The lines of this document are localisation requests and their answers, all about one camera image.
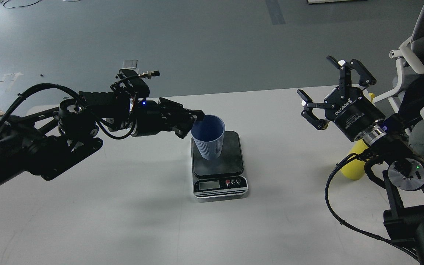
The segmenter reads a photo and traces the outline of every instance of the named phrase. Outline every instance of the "yellow object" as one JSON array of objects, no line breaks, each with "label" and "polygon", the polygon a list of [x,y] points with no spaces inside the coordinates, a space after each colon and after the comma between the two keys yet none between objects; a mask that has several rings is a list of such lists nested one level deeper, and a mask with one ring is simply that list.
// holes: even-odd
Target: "yellow object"
[{"label": "yellow object", "polygon": [[369,96],[371,97],[371,103],[372,103],[372,101],[374,101],[375,94],[374,93],[369,93]]},{"label": "yellow object", "polygon": [[[366,149],[367,145],[361,139],[354,144],[349,153],[360,154]],[[364,161],[353,160],[341,169],[341,173],[349,179],[358,180],[364,176],[364,164]]]}]

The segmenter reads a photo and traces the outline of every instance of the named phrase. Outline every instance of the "ribbed plastic cup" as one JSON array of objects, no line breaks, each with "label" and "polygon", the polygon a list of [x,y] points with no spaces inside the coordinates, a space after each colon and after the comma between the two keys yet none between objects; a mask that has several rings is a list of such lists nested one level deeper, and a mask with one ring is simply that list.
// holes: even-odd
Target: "ribbed plastic cup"
[{"label": "ribbed plastic cup", "polygon": [[202,157],[207,160],[218,158],[222,152],[225,124],[215,115],[205,115],[191,129],[192,138]]}]

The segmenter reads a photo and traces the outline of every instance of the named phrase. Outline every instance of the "white chair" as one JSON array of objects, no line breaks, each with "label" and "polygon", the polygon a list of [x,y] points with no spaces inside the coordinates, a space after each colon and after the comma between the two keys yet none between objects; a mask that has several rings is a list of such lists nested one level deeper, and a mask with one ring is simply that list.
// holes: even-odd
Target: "white chair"
[{"label": "white chair", "polygon": [[[388,99],[393,110],[399,112],[400,105],[405,95],[405,90],[410,82],[419,75],[424,74],[424,64],[419,57],[424,56],[424,5],[414,27],[413,34],[400,45],[398,50],[390,51],[389,57],[395,59],[397,77],[394,79],[394,89],[374,98],[374,102]],[[410,66],[416,74],[406,74],[404,67]]]}]

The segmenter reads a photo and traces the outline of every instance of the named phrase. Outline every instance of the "digital kitchen scale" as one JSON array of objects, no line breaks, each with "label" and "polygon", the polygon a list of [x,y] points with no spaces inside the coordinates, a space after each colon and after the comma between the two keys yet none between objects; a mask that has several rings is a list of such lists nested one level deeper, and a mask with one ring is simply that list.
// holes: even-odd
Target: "digital kitchen scale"
[{"label": "digital kitchen scale", "polygon": [[240,196],[248,191],[248,181],[242,176],[243,156],[239,135],[226,131],[222,153],[213,160],[204,159],[191,139],[192,183],[196,198]]}]

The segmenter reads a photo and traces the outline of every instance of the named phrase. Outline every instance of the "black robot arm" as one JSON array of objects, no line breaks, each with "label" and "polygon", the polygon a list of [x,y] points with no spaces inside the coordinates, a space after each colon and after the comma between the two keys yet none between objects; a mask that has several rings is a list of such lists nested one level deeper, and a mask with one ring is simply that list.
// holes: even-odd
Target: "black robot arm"
[{"label": "black robot arm", "polygon": [[[333,121],[350,141],[363,139],[368,149],[361,154],[350,154],[332,172],[325,188],[325,199],[330,212],[342,225],[360,233],[383,240],[417,258],[424,265],[424,205],[404,207],[398,189],[416,191],[424,187],[424,159],[415,154],[403,135],[408,124],[397,114],[385,119],[382,112],[363,96],[363,89],[375,84],[375,79],[358,61],[337,62],[333,57],[328,60],[340,71],[340,82],[323,103],[314,103],[302,90],[297,93],[303,99],[304,110],[301,115],[319,130],[326,129]],[[350,71],[355,69],[360,75],[358,84],[351,85]],[[313,108],[325,109],[325,119],[318,119]],[[370,180],[385,188],[390,210],[384,212],[384,226],[390,236],[386,240],[380,236],[356,229],[334,213],[328,202],[328,185],[337,169],[353,159],[366,161],[365,172]],[[389,168],[383,171],[383,179],[375,176],[372,166],[387,163]]]},{"label": "black robot arm", "polygon": [[[103,141],[95,138],[99,129],[114,139],[155,135],[160,131],[174,131],[184,139],[204,113],[184,109],[182,104],[164,98],[158,102],[146,100],[150,91],[141,78],[158,75],[158,71],[138,75],[133,70],[121,69],[120,80],[111,85],[112,92],[76,93],[56,84],[38,84],[19,94],[0,118],[0,185],[24,171],[47,181],[56,178],[101,148]],[[49,88],[60,89],[72,99],[29,116],[12,115],[22,101]],[[35,128],[35,123],[43,120],[47,123]],[[59,135],[47,136],[56,127]],[[118,130],[127,133],[109,133]]]}]

